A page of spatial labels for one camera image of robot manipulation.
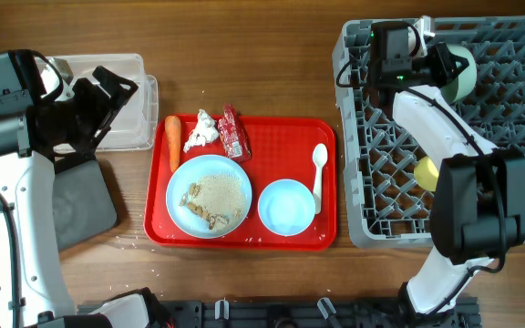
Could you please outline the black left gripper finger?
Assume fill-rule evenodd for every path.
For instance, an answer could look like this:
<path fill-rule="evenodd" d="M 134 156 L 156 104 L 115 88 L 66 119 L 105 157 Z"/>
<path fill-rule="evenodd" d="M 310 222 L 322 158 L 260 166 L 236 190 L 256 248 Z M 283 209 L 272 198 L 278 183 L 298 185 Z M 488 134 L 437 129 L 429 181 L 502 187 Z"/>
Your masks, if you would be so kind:
<path fill-rule="evenodd" d="M 110 109 L 119 112 L 138 91 L 138 85 L 129 79 L 118 76 L 103 66 L 97 66 L 93 77 L 109 95 Z"/>
<path fill-rule="evenodd" d="M 89 143 L 89 151 L 94 153 L 97 151 L 99 143 L 111 130 L 111 124 L 118 115 L 118 109 L 110 110 L 107 115 L 101 121 L 98 130 L 95 132 L 93 139 Z"/>

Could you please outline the yellow plastic cup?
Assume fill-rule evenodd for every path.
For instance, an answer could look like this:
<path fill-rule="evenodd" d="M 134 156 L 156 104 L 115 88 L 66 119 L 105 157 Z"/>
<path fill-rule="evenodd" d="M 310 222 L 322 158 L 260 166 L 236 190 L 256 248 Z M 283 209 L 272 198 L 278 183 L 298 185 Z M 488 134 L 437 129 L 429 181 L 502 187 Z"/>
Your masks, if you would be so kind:
<path fill-rule="evenodd" d="M 420 159 L 414 168 L 414 178 L 423 190 L 434 192 L 438 183 L 438 169 L 430 157 Z"/>

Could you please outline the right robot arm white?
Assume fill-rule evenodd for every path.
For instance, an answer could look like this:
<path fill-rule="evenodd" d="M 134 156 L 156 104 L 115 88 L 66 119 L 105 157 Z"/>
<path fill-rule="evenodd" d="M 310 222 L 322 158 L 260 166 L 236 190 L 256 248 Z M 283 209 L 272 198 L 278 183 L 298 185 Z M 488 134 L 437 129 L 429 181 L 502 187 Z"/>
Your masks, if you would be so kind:
<path fill-rule="evenodd" d="M 372 93 L 437 171 L 433 246 L 398 295 L 398 317 L 414 325 L 451 315 L 474 276 L 501 271 L 507 252 L 525 241 L 525 157 L 455 112 L 476 85 L 476 62 L 465 47 L 435 42 L 427 23 L 377 21 L 359 37 L 340 35 L 333 52 L 338 102 Z"/>

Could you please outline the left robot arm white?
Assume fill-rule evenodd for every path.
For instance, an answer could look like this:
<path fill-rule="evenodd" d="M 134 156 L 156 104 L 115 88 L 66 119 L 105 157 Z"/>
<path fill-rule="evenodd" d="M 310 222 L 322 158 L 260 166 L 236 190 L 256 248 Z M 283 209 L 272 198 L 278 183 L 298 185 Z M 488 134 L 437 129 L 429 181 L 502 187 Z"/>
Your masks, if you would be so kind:
<path fill-rule="evenodd" d="M 0 53 L 0 327 L 145 327 L 138 292 L 76 313 L 53 220 L 55 147 L 93 153 L 138 87 L 96 67 L 65 96 L 46 90 L 41 59 L 29 49 Z"/>

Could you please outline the mint green bowl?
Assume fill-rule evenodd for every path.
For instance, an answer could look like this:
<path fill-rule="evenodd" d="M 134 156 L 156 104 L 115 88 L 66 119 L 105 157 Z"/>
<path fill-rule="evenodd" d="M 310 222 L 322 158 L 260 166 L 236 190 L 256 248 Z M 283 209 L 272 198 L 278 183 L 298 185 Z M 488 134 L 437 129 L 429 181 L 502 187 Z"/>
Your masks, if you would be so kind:
<path fill-rule="evenodd" d="M 443 98 L 453 104 L 464 99 L 474 89 L 477 82 L 477 64 L 472 53 L 463 46 L 448 45 L 453 55 L 464 57 L 468 60 L 468 67 L 461 72 L 457 79 L 442 87 Z"/>

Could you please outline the light blue bowl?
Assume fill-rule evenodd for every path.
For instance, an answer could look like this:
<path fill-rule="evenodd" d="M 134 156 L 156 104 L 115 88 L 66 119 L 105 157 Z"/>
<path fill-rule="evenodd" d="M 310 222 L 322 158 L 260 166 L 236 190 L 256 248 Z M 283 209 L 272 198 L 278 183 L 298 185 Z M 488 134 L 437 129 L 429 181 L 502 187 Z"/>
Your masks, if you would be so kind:
<path fill-rule="evenodd" d="M 314 221 L 314 196 L 297 180 L 278 179 L 263 189 L 257 212 L 267 230 L 293 237 L 307 230 Z"/>

